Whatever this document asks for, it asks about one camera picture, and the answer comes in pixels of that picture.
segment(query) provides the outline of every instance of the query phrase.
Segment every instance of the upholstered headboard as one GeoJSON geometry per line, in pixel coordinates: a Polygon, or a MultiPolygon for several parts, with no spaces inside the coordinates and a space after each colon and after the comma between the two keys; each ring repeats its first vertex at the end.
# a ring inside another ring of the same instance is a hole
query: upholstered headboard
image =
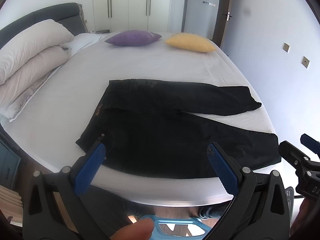
{"type": "Polygon", "coordinates": [[[38,22],[52,19],[65,26],[74,36],[87,33],[82,6],[62,3],[29,13],[0,30],[0,49],[15,35],[38,22]]]}

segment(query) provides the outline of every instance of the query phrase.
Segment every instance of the wardrobe door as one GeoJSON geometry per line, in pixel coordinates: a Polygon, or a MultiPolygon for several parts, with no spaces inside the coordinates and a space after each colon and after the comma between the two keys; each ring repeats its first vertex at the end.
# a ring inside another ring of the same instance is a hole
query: wardrobe door
{"type": "Polygon", "coordinates": [[[111,31],[127,31],[128,0],[110,0],[111,31]]]}
{"type": "Polygon", "coordinates": [[[170,0],[150,0],[148,31],[168,32],[170,0]]]}
{"type": "Polygon", "coordinates": [[[93,0],[94,25],[96,31],[110,30],[111,18],[108,0],[93,0]]]}
{"type": "Polygon", "coordinates": [[[129,30],[148,30],[149,0],[129,0],[129,30]]]}

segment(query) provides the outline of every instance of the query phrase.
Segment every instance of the finger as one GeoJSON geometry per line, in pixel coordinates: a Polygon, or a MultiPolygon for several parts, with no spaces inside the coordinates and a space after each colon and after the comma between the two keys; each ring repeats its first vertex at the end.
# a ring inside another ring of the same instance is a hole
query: finger
{"type": "Polygon", "coordinates": [[[132,225],[125,226],[110,237],[111,240],[148,240],[151,237],[153,228],[153,220],[143,219],[132,225]]]}
{"type": "Polygon", "coordinates": [[[310,199],[305,198],[301,203],[299,213],[291,226],[290,235],[293,235],[301,227],[311,211],[311,206],[310,199]]]}

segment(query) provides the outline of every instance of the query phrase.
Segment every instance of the bedside table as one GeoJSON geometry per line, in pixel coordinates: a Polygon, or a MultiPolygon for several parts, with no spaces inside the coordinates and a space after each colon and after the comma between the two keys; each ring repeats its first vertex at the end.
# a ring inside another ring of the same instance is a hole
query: bedside table
{"type": "Polygon", "coordinates": [[[0,185],[13,189],[21,158],[0,143],[0,185]]]}

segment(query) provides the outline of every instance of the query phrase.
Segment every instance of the white bed sheet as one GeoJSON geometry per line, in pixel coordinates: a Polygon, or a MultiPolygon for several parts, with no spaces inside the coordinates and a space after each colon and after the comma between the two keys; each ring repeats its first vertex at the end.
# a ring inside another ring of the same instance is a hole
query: white bed sheet
{"type": "MultiPolygon", "coordinates": [[[[32,158],[53,172],[84,155],[75,141],[89,123],[109,80],[158,79],[203,82],[217,86],[244,85],[256,101],[261,101],[232,61],[217,47],[212,53],[197,53],[170,47],[161,33],[159,41],[142,47],[116,47],[103,42],[83,49],[61,67],[38,91],[12,123],[0,120],[5,131],[32,158]]],[[[82,48],[86,43],[74,44],[82,48]]],[[[262,105],[257,110],[233,116],[198,114],[247,130],[275,133],[262,105]]],[[[278,163],[258,170],[270,173],[278,163]]],[[[198,206],[230,200],[219,178],[160,179],[146,178],[101,166],[93,185],[126,199],[150,205],[198,206]]]]}
{"type": "MultiPolygon", "coordinates": [[[[89,34],[89,33],[81,33],[78,34],[77,36],[74,37],[74,40],[71,42],[67,42],[64,44],[61,44],[61,47],[64,48],[68,48],[68,57],[71,58],[73,55],[75,55],[76,53],[78,53],[79,51],[81,51],[82,49],[85,49],[95,43],[97,43],[98,41],[100,41],[102,38],[104,38],[105,36],[102,34],[89,34]]],[[[46,76],[43,77],[44,82],[36,89],[36,91],[32,94],[31,97],[28,98],[28,100],[26,101],[26,103],[24,104],[24,106],[21,108],[21,110],[17,113],[17,115],[12,118],[9,119],[10,122],[13,122],[14,120],[16,120],[16,118],[20,115],[20,113],[24,110],[24,108],[26,107],[26,105],[30,102],[30,100],[36,95],[36,93],[38,93],[38,91],[43,87],[43,85],[59,70],[59,68],[61,68],[64,64],[62,64],[61,66],[55,68],[54,70],[52,70],[51,72],[49,72],[46,76]]],[[[36,81],[35,83],[33,83],[29,88],[31,88],[32,86],[37,86],[36,83],[37,82],[42,82],[41,79],[39,79],[38,81],[36,81]]]]}

